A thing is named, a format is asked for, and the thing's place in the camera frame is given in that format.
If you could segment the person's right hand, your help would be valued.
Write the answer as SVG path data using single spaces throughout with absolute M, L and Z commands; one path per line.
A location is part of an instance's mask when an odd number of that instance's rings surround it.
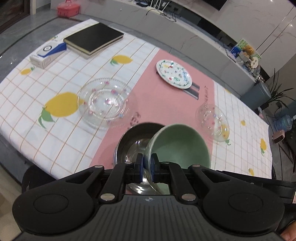
M 280 235 L 285 241 L 296 241 L 296 221 L 292 222 Z

